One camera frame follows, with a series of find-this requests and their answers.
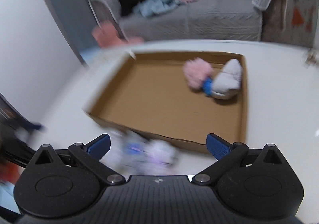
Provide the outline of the pink plastic child chair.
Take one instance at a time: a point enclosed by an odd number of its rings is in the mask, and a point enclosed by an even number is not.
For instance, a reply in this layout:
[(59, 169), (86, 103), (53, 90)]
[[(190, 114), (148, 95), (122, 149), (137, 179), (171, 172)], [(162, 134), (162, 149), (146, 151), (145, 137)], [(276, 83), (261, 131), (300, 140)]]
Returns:
[(140, 37), (131, 37), (128, 39), (120, 37), (115, 26), (109, 21), (103, 21), (100, 26), (96, 26), (91, 34), (100, 48), (144, 43), (144, 40)]

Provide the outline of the shallow cardboard box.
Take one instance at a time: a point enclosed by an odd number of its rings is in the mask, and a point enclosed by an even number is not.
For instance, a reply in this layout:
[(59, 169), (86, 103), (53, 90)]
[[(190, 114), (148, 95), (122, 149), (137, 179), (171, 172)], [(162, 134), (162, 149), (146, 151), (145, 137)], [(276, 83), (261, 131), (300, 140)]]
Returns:
[(132, 130), (147, 139), (159, 139), (190, 151), (205, 153), (210, 133), (224, 140), (245, 142), (248, 117), (248, 81), (243, 74), (239, 94), (217, 100), (193, 92), (183, 65), (201, 58), (214, 73), (232, 59), (246, 66), (245, 57), (226, 52), (152, 52), (127, 54), (90, 99), (85, 112), (99, 125)]

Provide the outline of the white fuzzy red-tied bundle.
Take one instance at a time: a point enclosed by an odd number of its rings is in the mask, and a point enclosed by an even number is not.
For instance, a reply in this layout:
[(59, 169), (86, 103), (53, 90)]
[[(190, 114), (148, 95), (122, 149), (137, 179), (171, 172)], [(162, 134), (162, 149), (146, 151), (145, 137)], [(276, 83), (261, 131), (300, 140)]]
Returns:
[(109, 130), (110, 151), (100, 160), (125, 178), (131, 175), (174, 175), (179, 151), (170, 143), (146, 139), (127, 130)]

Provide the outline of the pink fluffy pompom bundle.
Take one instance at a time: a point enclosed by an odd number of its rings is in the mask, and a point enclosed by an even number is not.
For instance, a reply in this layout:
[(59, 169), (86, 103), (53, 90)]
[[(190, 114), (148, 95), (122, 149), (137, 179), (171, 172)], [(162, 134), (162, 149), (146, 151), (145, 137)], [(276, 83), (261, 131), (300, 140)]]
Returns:
[(201, 58), (188, 60), (183, 65), (183, 73), (188, 87), (193, 92), (203, 92), (211, 97), (213, 86), (213, 68)]

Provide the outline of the white grey sock bundle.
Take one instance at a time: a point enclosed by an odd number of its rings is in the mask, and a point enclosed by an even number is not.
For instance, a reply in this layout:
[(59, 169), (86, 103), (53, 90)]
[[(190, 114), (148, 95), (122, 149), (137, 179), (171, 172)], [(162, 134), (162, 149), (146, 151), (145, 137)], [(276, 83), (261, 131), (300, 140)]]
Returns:
[(229, 100), (241, 89), (242, 66), (237, 59), (229, 60), (214, 78), (211, 95), (215, 99)]

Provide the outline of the illustrated cabinet door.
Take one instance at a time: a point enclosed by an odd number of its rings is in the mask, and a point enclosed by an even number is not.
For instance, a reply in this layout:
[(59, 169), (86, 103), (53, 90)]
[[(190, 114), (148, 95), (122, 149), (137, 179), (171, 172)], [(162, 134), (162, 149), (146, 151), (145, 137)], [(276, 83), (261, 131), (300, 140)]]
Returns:
[(318, 20), (318, 0), (287, 0), (286, 29), (288, 43), (313, 47)]

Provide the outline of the grey quilted sofa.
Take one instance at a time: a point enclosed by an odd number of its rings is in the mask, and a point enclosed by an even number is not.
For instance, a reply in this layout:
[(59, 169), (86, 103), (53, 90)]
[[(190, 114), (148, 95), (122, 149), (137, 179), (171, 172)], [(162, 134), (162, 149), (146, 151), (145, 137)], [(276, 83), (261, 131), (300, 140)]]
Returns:
[(281, 41), (287, 0), (198, 0), (145, 18), (121, 16), (118, 0), (89, 0), (98, 22), (111, 22), (122, 37), (145, 41), (224, 39)]

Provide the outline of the seed shell pile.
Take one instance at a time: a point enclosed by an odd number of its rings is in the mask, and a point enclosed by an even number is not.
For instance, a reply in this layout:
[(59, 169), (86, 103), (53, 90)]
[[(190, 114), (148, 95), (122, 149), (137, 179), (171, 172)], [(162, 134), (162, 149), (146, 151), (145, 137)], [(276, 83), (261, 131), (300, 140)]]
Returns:
[(318, 49), (310, 48), (305, 54), (305, 64), (307, 66), (319, 67)]

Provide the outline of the light blue clothing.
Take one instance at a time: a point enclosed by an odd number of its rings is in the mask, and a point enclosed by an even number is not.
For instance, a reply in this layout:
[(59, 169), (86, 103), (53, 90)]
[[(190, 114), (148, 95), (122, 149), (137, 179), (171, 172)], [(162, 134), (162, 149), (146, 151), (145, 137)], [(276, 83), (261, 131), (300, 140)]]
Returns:
[(170, 12), (181, 4), (179, 0), (144, 0), (133, 9), (134, 14), (139, 14), (145, 18), (159, 16)]

